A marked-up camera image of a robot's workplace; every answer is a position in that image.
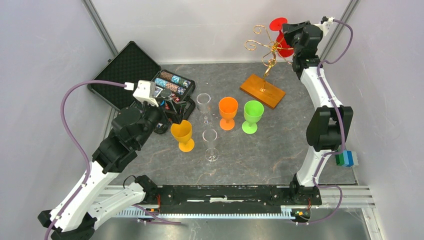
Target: green block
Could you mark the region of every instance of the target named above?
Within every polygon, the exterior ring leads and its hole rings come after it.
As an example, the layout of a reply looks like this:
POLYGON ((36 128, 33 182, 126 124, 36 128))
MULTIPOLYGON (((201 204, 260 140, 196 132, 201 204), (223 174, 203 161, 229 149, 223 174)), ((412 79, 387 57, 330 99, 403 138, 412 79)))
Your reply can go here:
POLYGON ((335 156, 335 163, 337 164, 337 166, 343 166, 345 164, 345 158, 343 157, 343 153, 335 156))

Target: red disc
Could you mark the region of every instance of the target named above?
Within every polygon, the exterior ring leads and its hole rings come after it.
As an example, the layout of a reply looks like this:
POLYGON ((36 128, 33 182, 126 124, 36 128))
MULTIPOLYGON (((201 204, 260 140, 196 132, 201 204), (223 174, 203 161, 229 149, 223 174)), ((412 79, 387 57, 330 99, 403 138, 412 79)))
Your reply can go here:
POLYGON ((271 31, 280 31, 283 28, 283 24, 286 23, 288 23, 287 18, 276 18, 269 24, 269 29, 271 29, 271 31))

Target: plastic wine glass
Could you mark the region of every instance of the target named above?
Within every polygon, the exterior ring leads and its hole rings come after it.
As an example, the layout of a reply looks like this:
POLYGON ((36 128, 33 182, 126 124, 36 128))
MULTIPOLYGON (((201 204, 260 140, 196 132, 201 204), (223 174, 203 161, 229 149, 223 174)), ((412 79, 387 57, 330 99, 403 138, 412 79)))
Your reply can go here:
POLYGON ((202 137, 204 146, 206 148, 204 156, 210 162, 216 161, 220 156, 220 152, 216 149, 218 138, 217 131, 214 129, 207 129, 203 132, 202 137))
POLYGON ((192 139, 192 124, 187 120, 182 120, 181 124, 173 123, 171 125, 171 134, 177 140, 181 151, 187 153, 195 147, 195 141, 192 139))
POLYGON ((219 101, 219 114, 222 117, 219 126, 225 131, 233 129, 236 125, 233 118, 237 114, 237 108, 239 108, 239 103, 230 96, 224 97, 219 101))
POLYGON ((212 123, 211 96, 207 93, 200 93, 196 97, 196 107, 200 111, 200 122, 203 124, 212 123))
POLYGON ((241 125, 243 132, 254 134, 258 130, 256 123, 261 120, 264 110, 264 105, 256 100, 246 102, 244 105, 244 119, 246 121, 241 125))

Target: black carrying case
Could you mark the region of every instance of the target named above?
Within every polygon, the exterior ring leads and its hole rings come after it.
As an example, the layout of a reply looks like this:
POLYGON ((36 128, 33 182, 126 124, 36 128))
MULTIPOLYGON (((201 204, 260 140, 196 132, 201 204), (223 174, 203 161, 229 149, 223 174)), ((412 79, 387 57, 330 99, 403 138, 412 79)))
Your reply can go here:
MULTIPOLYGON (((155 79, 160 76, 161 72, 170 73, 190 82, 190 85, 185 87, 184 94, 180 95, 177 92, 172 92, 179 98, 179 101, 187 102, 185 109, 180 116, 182 119, 187 120, 196 107, 195 102, 190 97, 196 88, 196 83, 193 80, 173 72, 162 70, 161 66, 157 64, 147 53, 145 53, 134 41, 130 41, 114 59, 109 60, 107 66, 94 79, 120 84, 129 82, 137 85, 139 80, 155 82, 155 79)), ((105 84, 88 84, 87 86, 91 92, 99 96, 117 111, 135 103, 133 91, 105 84)), ((165 113, 169 119, 174 122, 175 116, 172 116, 172 113, 168 111, 165 113)))

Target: gold stand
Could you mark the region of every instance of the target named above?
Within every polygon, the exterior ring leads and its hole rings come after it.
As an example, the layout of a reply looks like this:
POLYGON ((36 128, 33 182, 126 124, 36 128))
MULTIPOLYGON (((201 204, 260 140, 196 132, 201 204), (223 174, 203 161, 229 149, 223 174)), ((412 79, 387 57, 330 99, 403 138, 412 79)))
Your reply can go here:
POLYGON ((265 73, 263 74, 263 78, 260 78, 259 76, 252 74, 247 80, 240 86, 240 89, 249 94, 250 96, 254 97, 259 102, 265 104, 267 107, 271 109, 275 109, 278 103, 283 99, 284 95, 286 95, 286 92, 279 89, 278 87, 272 85, 271 83, 265 81, 265 78, 270 73, 270 69, 275 66, 277 63, 277 55, 276 51, 281 49, 292 49, 292 48, 283 48, 281 47, 281 42, 273 41, 271 40, 270 34, 268 33, 268 30, 262 26, 262 25, 256 25, 253 28, 253 32, 255 34, 260 34, 261 29, 258 27, 262 27, 266 30, 266 33, 268 35, 268 38, 270 40, 270 43, 268 45, 264 45, 262 43, 259 43, 255 40, 248 40, 244 43, 244 47, 249 51, 254 51, 256 49, 256 45, 250 44, 253 48, 249 48, 247 46, 247 43, 253 42, 256 44, 259 44, 261 46, 269 48, 269 52, 262 57, 262 63, 267 66, 265 73), (268 56, 269 54, 272 54, 272 58, 265 63, 264 58, 268 56))

